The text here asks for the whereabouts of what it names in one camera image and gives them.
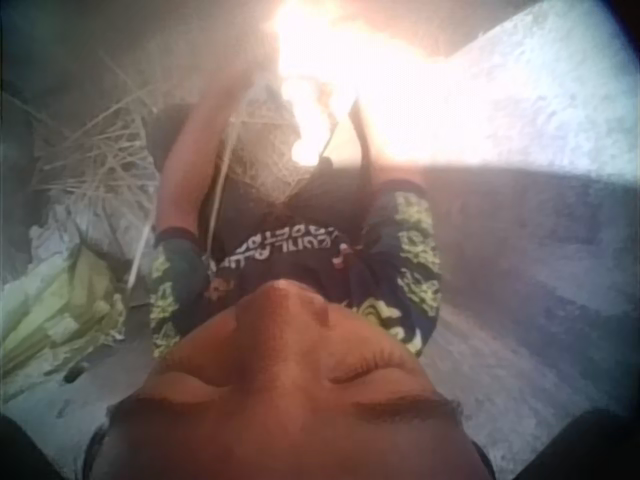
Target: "nose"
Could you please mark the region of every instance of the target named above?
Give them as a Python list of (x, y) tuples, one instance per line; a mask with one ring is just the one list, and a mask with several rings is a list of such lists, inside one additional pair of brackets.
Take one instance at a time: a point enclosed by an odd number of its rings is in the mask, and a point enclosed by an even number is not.
[(295, 390), (321, 376), (329, 309), (308, 287), (287, 280), (264, 285), (238, 303), (236, 322), (243, 387)]

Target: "forehead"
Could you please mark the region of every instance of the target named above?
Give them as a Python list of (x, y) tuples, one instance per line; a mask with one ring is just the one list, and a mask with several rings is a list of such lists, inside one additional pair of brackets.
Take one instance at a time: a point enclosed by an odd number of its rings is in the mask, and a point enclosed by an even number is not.
[[(297, 431), (287, 431), (268, 420), (248, 422), (243, 415), (215, 415), (206, 409), (163, 412), (157, 406), (143, 414), (120, 412), (104, 453), (120, 458), (118, 463), (136, 471), (138, 478), (203, 472), (220, 478), (267, 478), (268, 472), (274, 478), (293, 472), (304, 472), (298, 478), (316, 473), (374, 478), (383, 472), (424, 473), (434, 458), (464, 461), (464, 434), (451, 422), (385, 424), (346, 414), (315, 415)], [(182, 476), (171, 476), (176, 472)]]

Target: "bright light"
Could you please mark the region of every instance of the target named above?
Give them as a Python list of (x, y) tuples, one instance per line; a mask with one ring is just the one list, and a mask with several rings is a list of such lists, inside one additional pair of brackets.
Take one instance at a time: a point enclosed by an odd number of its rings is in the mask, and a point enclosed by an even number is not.
[[(460, 115), (452, 117), (452, 103), (460, 105), (462, 97), (453, 99), (451, 92), (461, 75), (454, 74), (451, 65), (426, 59), (418, 50), (362, 25), (340, 24), (337, 13), (292, 1), (275, 22), (283, 96), (292, 103), (301, 131), (294, 159), (317, 163), (329, 139), (329, 121), (317, 102), (314, 81), (331, 86), (330, 109), (339, 120), (356, 96), (360, 98), (372, 140), (389, 158), (421, 163), (454, 154), (460, 148), (461, 129), (469, 124)], [(462, 107), (469, 110), (463, 116), (467, 120), (472, 106), (466, 102)]]

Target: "eyelash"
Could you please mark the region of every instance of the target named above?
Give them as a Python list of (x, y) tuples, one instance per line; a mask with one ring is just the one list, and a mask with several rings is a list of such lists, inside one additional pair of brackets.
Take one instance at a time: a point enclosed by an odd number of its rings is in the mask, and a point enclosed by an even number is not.
[(399, 357), (387, 351), (376, 352), (364, 358), (357, 366), (348, 369), (347, 373), (340, 374), (332, 380), (332, 383), (349, 383), (377, 371), (387, 368), (399, 368), (402, 365)]

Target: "person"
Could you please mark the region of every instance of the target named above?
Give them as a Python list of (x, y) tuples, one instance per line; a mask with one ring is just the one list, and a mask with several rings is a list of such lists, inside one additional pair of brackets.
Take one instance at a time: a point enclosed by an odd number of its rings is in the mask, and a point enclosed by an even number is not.
[[(260, 210), (245, 238), (220, 227), (210, 276), (202, 209), (212, 159), (253, 74), (218, 75), (160, 162), (158, 362), (111, 410), (85, 478), (491, 478), (456, 404), (418, 361), (441, 297), (433, 219), (421, 171), (379, 148), (366, 104), (370, 193), (362, 212), (337, 220), (353, 229), (360, 218), (358, 234), (304, 208)], [(242, 206), (226, 208), (238, 220)]]

